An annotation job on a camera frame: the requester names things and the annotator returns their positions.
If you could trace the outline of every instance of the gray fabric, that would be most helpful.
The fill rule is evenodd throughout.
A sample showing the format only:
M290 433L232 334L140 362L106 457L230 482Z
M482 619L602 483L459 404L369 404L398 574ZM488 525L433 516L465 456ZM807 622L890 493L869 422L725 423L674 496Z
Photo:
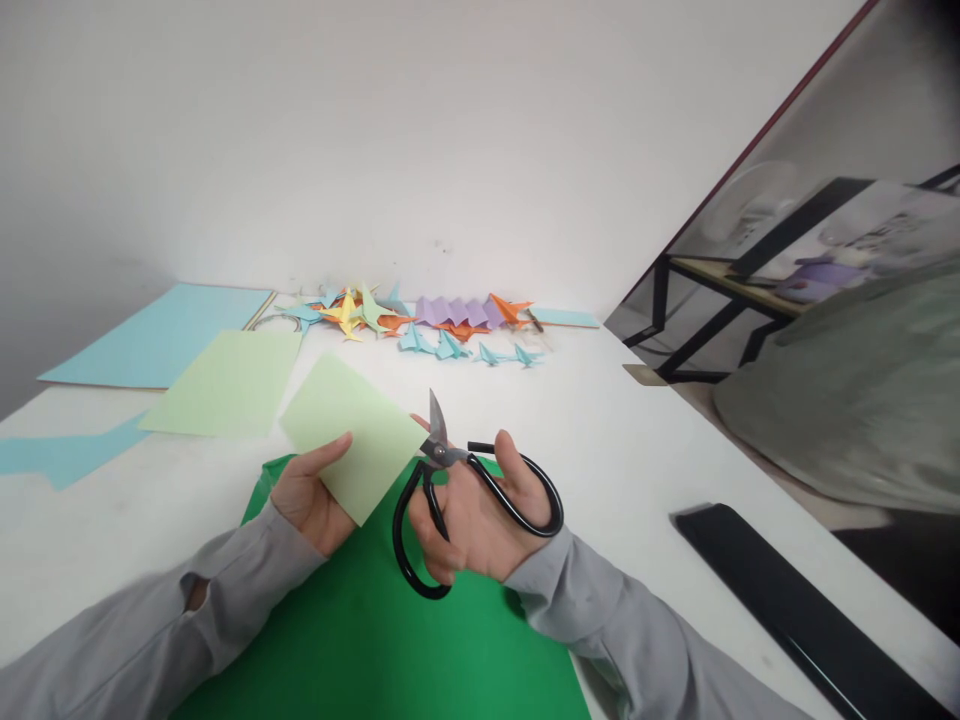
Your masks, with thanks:
M566 528L505 585L534 629L593 662L624 720L808 717Z
M162 718L222 671L324 558L268 502L173 570L144 578L0 670L0 717ZM184 612L197 577L207 597Z
M960 513L960 258L811 308L714 402L733 433L824 495Z

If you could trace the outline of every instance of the gray sleeve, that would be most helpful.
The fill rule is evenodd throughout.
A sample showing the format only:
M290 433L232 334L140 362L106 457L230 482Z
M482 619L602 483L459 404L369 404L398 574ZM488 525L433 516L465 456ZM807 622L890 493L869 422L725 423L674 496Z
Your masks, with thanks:
M0 670L0 717L160 718L221 672L325 558L268 502L173 570L84 610ZM196 612L196 578L210 581Z
M507 578L538 632L593 662L621 718L806 718L564 528Z

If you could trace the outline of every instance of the white wall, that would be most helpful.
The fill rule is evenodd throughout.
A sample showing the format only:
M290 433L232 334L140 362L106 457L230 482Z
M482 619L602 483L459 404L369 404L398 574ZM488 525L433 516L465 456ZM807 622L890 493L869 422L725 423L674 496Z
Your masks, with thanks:
M606 316L860 0L7 0L0 415L175 280Z
M960 162L960 48L939 12L943 4L881 0L743 167L792 162L798 169L793 196L803 197L828 177L920 182ZM711 255L717 247L702 238L694 222L673 251ZM670 307L692 286L672 278ZM647 281L628 301L647 318L651 291ZM679 347L725 302L699 290L658 339ZM765 322L745 312L697 353L691 366L734 369L750 331Z

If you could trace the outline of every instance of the hand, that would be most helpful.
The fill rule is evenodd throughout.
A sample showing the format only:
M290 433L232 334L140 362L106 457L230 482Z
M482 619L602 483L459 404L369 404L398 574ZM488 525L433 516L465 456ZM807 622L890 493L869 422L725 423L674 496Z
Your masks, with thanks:
M320 474L342 458L352 442L353 435L344 433L331 443L293 458L270 493L277 511L327 558L343 545L357 524L333 499L320 481Z
M414 419L429 429L429 423ZM520 457L506 430L494 442L497 463L506 477L500 487L516 508L534 525L550 521L547 493ZM497 502L493 493L463 462L447 470L449 481L437 486L437 502L450 534L450 542L433 524L423 489L410 499L410 522L423 547L427 571L444 585L453 585L456 573L464 568L503 582L520 564L546 545L549 538L531 535L517 525Z

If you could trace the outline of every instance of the white fan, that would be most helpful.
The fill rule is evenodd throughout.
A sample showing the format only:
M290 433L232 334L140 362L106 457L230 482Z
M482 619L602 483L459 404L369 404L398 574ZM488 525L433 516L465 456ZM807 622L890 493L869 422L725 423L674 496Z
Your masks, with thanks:
M744 245L759 230L775 225L795 204L789 193L797 178L793 163L771 160L744 170L724 185L704 208L700 233L729 243L726 253Z

